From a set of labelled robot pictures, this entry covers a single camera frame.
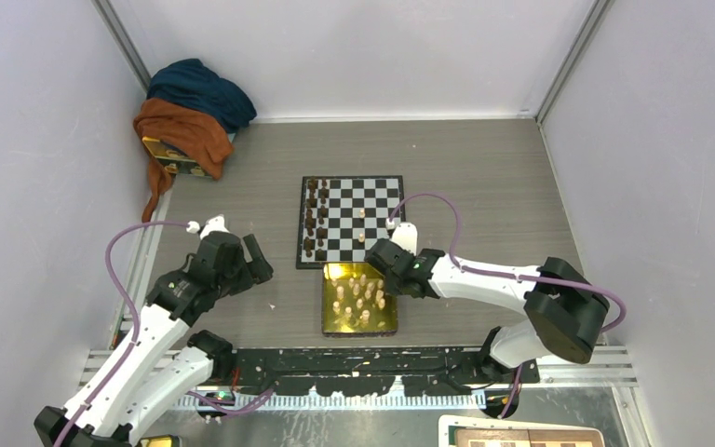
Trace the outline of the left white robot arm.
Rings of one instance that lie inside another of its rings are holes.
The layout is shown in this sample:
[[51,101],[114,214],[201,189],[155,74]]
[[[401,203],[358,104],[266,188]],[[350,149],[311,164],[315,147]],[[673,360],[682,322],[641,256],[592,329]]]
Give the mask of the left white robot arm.
[[273,273],[254,235],[208,232],[183,268],[157,280],[128,335],[92,379],[62,407],[36,416],[42,444],[136,446],[187,392],[228,381],[236,370],[233,345],[213,332],[189,331],[219,299]]

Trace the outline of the gold tin box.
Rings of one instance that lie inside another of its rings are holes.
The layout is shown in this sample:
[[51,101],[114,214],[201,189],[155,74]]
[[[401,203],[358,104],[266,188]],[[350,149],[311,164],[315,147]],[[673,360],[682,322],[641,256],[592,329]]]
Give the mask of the gold tin box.
[[322,333],[329,337],[380,337],[398,331],[398,303],[382,274],[366,263],[323,267]]

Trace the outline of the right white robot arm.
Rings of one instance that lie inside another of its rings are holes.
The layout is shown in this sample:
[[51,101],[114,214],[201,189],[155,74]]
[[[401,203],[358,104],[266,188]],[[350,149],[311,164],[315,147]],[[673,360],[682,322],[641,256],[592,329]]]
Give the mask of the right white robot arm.
[[477,355],[477,368],[495,383],[523,363],[548,355],[589,363],[609,311],[607,293],[560,258],[525,267],[471,263],[440,250],[413,254],[381,239],[365,260],[384,277],[392,295],[467,299],[523,315],[514,326],[491,329]]

